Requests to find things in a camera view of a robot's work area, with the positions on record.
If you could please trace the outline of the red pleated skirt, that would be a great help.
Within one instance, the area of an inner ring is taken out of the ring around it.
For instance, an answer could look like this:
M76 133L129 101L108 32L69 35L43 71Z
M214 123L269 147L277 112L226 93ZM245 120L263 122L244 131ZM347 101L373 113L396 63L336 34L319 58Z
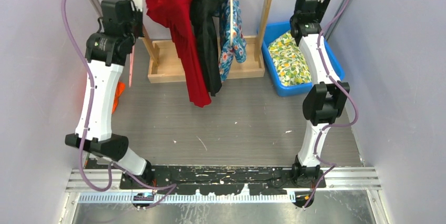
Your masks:
M190 21L192 0L145 0L147 15L170 30L177 56L185 72L189 101L205 107L211 103L198 59L196 38Z

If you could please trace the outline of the lemon print skirt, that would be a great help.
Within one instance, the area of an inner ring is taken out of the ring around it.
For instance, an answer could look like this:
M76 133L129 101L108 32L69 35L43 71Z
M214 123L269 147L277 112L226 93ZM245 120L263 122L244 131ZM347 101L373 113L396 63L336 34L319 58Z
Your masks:
M290 30L268 45L275 72L283 86L311 83L311 74L305 57Z

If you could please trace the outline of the pink wire hanger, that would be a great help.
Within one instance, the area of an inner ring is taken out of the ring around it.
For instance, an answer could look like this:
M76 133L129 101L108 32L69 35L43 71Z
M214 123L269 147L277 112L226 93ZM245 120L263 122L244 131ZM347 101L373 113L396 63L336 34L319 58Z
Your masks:
M129 87L132 86L133 83L133 69L134 69L134 58L135 58L135 45L132 46L132 50L130 53L130 63L129 63Z

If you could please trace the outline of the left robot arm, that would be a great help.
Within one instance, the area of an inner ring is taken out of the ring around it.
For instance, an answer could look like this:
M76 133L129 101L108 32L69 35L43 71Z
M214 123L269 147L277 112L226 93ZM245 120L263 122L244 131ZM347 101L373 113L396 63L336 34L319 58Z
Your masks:
M154 180L151 163L137 155L126 136L111 128L113 104L126 58L142 37L141 7L135 0L102 0L99 29L86 41L87 87L81 117L65 144L114 161L141 189Z

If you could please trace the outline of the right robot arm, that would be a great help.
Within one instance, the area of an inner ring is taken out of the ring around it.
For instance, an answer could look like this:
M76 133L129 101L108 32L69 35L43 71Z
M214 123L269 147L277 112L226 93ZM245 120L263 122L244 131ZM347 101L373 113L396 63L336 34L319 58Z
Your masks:
M302 112L307 121L302 147L290 173L291 181L300 188L322 178L321 152L329 126L339 118L347 101L348 83L337 76L325 47L320 22L330 0L296 0L290 18L291 35L306 60L311 90L306 95Z

